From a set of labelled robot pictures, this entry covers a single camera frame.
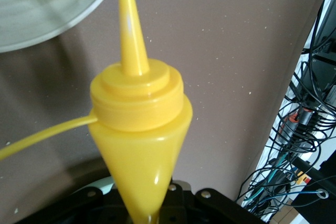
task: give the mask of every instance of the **bottle nozzle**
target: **bottle nozzle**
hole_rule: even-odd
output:
[[[135,0],[119,0],[119,19],[122,72],[141,76],[149,64]]]

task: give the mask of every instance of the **metal bolt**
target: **metal bolt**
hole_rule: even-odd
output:
[[[171,185],[169,185],[168,189],[169,189],[169,191],[175,191],[176,186],[174,184],[171,184]]]
[[[88,197],[93,197],[94,195],[96,195],[96,192],[95,192],[95,191],[90,191],[90,192],[88,192],[88,194],[87,194]]]
[[[209,199],[211,197],[211,194],[208,191],[201,192],[201,196],[203,198]]]

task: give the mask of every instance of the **squeeze bottle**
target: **squeeze bottle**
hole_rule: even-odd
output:
[[[147,58],[135,0],[119,0],[119,16],[121,61],[91,83],[89,130],[133,223],[158,223],[192,106],[180,73]]]

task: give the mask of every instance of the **bottle cap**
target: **bottle cap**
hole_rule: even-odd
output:
[[[119,0],[121,62],[91,83],[93,113],[107,127],[147,131],[171,122],[183,107],[180,73],[148,59],[135,0]]]

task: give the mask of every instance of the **wire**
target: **wire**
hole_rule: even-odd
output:
[[[269,214],[276,214],[278,211],[280,211],[279,208],[276,208],[276,209],[273,209],[273,208],[269,208],[270,210],[274,210],[274,211],[271,211],[271,212],[267,212],[265,214],[262,214],[262,215],[257,215],[257,217],[262,217],[262,216],[265,216],[265,215],[269,215]]]
[[[258,205],[260,205],[261,203],[263,202],[266,202],[270,199],[275,199],[275,198],[278,198],[278,197],[287,197],[288,195],[292,195],[292,194],[320,194],[321,191],[317,190],[317,191],[294,191],[294,192],[291,192],[291,193],[285,193],[285,194],[277,194],[277,195],[274,195],[274,196],[271,196],[271,197],[267,197],[267,198],[264,198],[262,199],[252,210],[251,212],[253,212],[255,210],[255,208],[257,208]]]
[[[290,206],[290,207],[294,207],[294,208],[296,208],[296,207],[306,207],[306,206],[309,206],[309,205],[311,205],[311,204],[314,204],[315,202],[317,202],[317,201],[319,201],[319,200],[321,200],[321,198],[317,198],[317,199],[315,199],[315,200],[313,200],[313,201],[311,201],[311,202],[309,202],[309,203],[307,203],[307,204],[303,204],[303,205],[293,205],[293,204],[286,204],[286,203],[281,203],[282,205],[284,205],[284,206]]]
[[[237,199],[235,200],[235,202],[237,202],[239,199],[241,199],[245,194],[247,194],[247,193],[249,193],[250,191],[254,190],[254,188],[251,188],[251,189],[247,190],[245,193],[241,194],[243,185],[244,185],[244,184],[245,184],[245,183],[246,183],[246,182],[253,176],[254,173],[257,173],[257,172],[259,172],[259,171],[261,171],[261,170],[273,170],[273,169],[276,169],[276,170],[282,170],[282,171],[284,171],[284,172],[288,172],[287,169],[285,169],[285,168],[281,168],[281,167],[263,167],[263,168],[260,168],[260,169],[255,170],[253,173],[251,173],[251,174],[248,176],[248,178],[247,178],[247,179],[242,183],[242,185],[240,186],[239,195],[238,195]]]
[[[316,183],[321,182],[321,181],[323,181],[323,180],[330,179],[330,178],[335,178],[335,177],[336,177],[336,175],[332,175],[332,176],[329,176],[329,177],[326,177],[326,178],[322,178],[322,179],[316,180],[316,181],[314,181],[313,183],[309,183],[308,185],[302,185],[302,186],[295,186],[295,187],[292,187],[292,189],[294,189],[294,188],[298,188],[298,187],[312,186],[313,184],[316,184]]]
[[[316,100],[319,100],[320,104],[322,104],[323,106],[325,106],[328,110],[331,111],[331,113],[333,113],[334,115],[336,115],[336,113],[334,113],[332,111],[332,109],[330,109],[329,106],[327,106],[324,102],[322,102],[320,99],[319,99],[319,95],[318,95],[318,91],[321,92],[321,89],[319,88],[319,86],[317,85],[317,80],[316,80],[316,77],[315,77],[315,74],[313,72],[313,67],[312,67],[312,56],[314,54],[313,52],[313,48],[314,48],[314,42],[315,42],[315,37],[316,37],[316,34],[317,34],[317,29],[318,29],[318,26],[319,26],[319,22],[320,22],[320,19],[321,19],[321,14],[322,14],[322,10],[323,10],[323,5],[324,5],[324,1],[323,0],[323,3],[318,11],[318,14],[317,14],[317,18],[316,18],[316,22],[315,22],[315,25],[314,25],[314,29],[313,29],[313,33],[312,33],[312,38],[311,38],[311,42],[310,42],[310,48],[309,48],[309,55],[308,55],[308,63],[309,63],[309,76],[310,76],[310,81],[311,81],[311,84],[312,84],[312,87],[313,87],[313,91],[314,91],[314,94],[316,95],[312,95]]]
[[[312,169],[312,167],[315,165],[315,163],[319,160],[319,158],[320,158],[320,154],[321,154],[321,149],[319,148],[318,157],[317,157],[316,160],[313,162],[313,164],[311,164],[309,170]],[[277,186],[286,185],[286,184],[288,184],[288,183],[277,184]]]
[[[313,50],[314,53],[318,53],[319,49],[323,47],[329,41],[329,39],[331,38],[331,36],[333,35],[335,31],[336,31],[336,27],[332,30],[332,32],[328,36],[326,36],[326,38],[323,41],[321,41],[319,45],[314,47],[314,50]]]
[[[281,157],[281,159],[280,159],[280,161],[279,161],[279,163],[277,164],[276,167],[279,167],[279,166],[281,165],[281,163],[285,160],[286,155],[287,155],[287,153],[284,153],[284,154],[283,154],[283,156]],[[268,178],[267,183],[269,183],[269,182],[272,180],[272,178],[274,177],[274,175],[275,175],[276,172],[277,172],[277,170],[274,170],[274,171],[271,173],[271,175],[270,175],[269,178]],[[264,190],[264,188],[261,188],[261,189],[260,189],[259,191],[257,191],[254,195],[250,196],[249,198],[244,199],[244,201],[248,201],[248,200],[254,199],[254,198],[257,197],[263,190]]]
[[[45,140],[51,136],[57,135],[61,132],[77,128],[86,124],[94,123],[97,121],[97,118],[93,115],[84,116],[82,118],[73,119],[64,123],[60,123],[48,129],[42,130],[38,133],[35,133],[31,136],[28,136],[8,147],[5,147],[0,150],[0,161],[27,148],[33,144],[36,144],[42,140]]]
[[[296,73],[293,73],[293,75],[297,78],[299,83],[302,85],[302,87],[305,89],[305,91],[310,94],[316,101],[318,101],[321,105],[323,105],[325,108],[327,108],[333,116],[336,116],[336,113],[333,111],[332,108],[330,108],[328,105],[326,105],[317,95],[314,95],[313,93],[310,92],[310,90],[304,85],[303,81],[298,77]]]

